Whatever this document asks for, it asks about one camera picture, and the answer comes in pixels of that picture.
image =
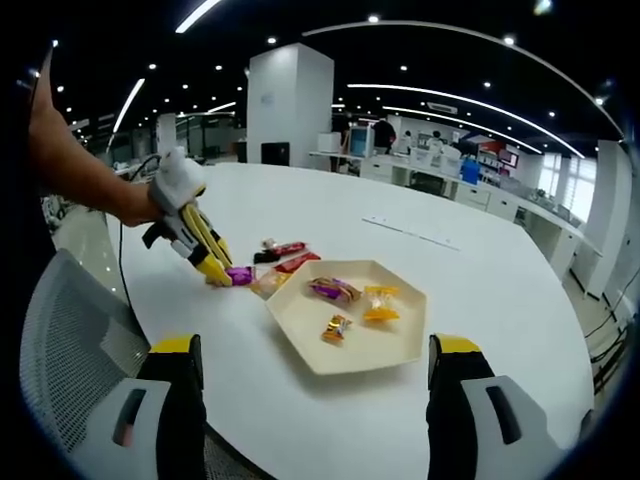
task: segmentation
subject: robotic hand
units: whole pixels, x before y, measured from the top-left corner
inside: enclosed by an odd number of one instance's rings
[[[225,272],[232,266],[227,244],[198,209],[196,198],[205,189],[202,167],[187,158],[182,147],[169,152],[149,189],[165,216],[147,230],[142,240],[151,248],[158,237],[167,238],[210,283],[231,286],[231,277]]]

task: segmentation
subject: white table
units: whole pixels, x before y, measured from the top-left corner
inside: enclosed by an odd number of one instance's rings
[[[509,375],[548,416],[562,447],[593,407],[582,331],[560,282],[524,230],[445,199],[365,179],[266,165],[205,167],[200,199],[236,265],[260,240],[303,240],[325,259],[376,259],[428,296],[428,335],[464,335],[496,375]],[[365,223],[367,216],[450,239],[443,248]],[[118,222],[109,218],[117,248]],[[149,341],[202,336],[207,420],[241,454],[281,480],[423,480],[429,466],[421,362],[319,377],[263,301],[214,290],[168,242],[146,250],[146,227],[125,229],[123,267]]]

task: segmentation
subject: office cabinet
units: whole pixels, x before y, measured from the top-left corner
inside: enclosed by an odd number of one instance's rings
[[[516,213],[518,213],[518,205],[514,200],[506,196],[492,193],[487,204],[487,213],[504,218],[509,222],[514,222]]]

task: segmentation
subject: yellow candy wrapper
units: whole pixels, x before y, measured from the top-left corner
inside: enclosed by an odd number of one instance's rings
[[[393,309],[393,297],[398,291],[397,287],[364,287],[364,294],[371,302],[371,308],[364,312],[364,319],[384,322],[400,318]]]

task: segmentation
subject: white desk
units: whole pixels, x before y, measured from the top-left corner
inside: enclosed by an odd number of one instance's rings
[[[365,165],[365,162],[375,162],[376,164],[386,165],[388,167],[392,167],[394,170],[402,169],[422,172],[442,178],[449,183],[471,186],[469,183],[464,182],[459,177],[445,175],[431,168],[412,165],[409,163],[409,160],[407,158],[398,158],[396,156],[390,155],[379,155],[369,159],[363,159],[363,165]],[[384,177],[376,176],[375,174],[373,174],[371,176],[371,179],[373,180],[381,180],[387,182],[390,181],[391,183],[394,183],[396,178],[396,175],[393,175],[393,177],[391,175]],[[556,272],[558,278],[564,278],[567,270],[569,269],[569,266],[571,265],[571,261],[573,260],[573,255],[578,250],[581,243],[586,244],[596,253],[596,255],[602,256],[602,253],[599,251],[599,249],[585,237],[583,232],[575,228],[569,222],[544,209],[540,205],[537,205],[534,202],[525,200],[524,198],[507,192],[506,190],[502,190],[486,183],[478,182],[477,185],[473,185],[473,188],[479,191],[487,192],[490,196],[492,195],[500,199],[507,199],[510,203],[515,204],[518,207],[527,210],[528,212],[531,212],[537,217],[544,219],[545,222],[551,224],[542,225],[540,230],[543,234],[540,235],[541,238],[536,238],[536,242],[543,249],[545,255],[547,256],[549,264]],[[559,230],[554,231],[553,227],[547,228],[550,226],[557,227]]]
[[[586,343],[571,303],[523,229],[432,195],[346,175],[268,165],[205,167],[199,199],[236,265],[260,240],[303,240],[325,259],[376,259],[428,297],[429,334],[464,335],[496,375],[545,410],[568,448],[593,407]],[[446,237],[456,250],[363,222],[376,215]],[[118,222],[109,218],[117,248]],[[422,361],[319,377],[299,358],[263,301],[212,289],[169,246],[124,230],[123,269],[149,341],[202,336],[207,420],[279,480],[424,480],[429,466]]]

